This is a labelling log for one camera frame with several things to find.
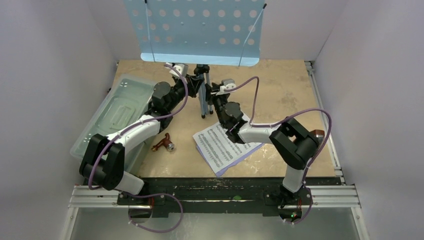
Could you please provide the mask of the light blue music stand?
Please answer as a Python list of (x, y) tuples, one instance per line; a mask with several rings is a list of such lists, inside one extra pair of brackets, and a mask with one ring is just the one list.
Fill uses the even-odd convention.
[(126, 0), (145, 62), (252, 67), (264, 0)]

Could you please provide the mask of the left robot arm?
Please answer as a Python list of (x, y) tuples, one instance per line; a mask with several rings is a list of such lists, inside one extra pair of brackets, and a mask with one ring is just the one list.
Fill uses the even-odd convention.
[(174, 85), (166, 81), (157, 83), (146, 112), (131, 125), (109, 135), (95, 134), (88, 142), (79, 174), (88, 180), (92, 189), (119, 190), (129, 193), (138, 205), (146, 203), (149, 191), (144, 181), (125, 171), (125, 158), (145, 140), (163, 132), (171, 123), (174, 110), (189, 97), (196, 97), (205, 78), (187, 74), (184, 79), (173, 78)]

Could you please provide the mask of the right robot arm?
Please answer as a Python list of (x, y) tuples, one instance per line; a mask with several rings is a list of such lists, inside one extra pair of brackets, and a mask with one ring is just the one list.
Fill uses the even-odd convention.
[(300, 198), (308, 161), (318, 152), (325, 132), (307, 130), (293, 117), (285, 118), (275, 126), (250, 125), (244, 118), (240, 104), (229, 101), (230, 94), (223, 93), (223, 84), (207, 85), (206, 101), (213, 105), (226, 137), (235, 144), (272, 144), (287, 164), (280, 196), (288, 204)]

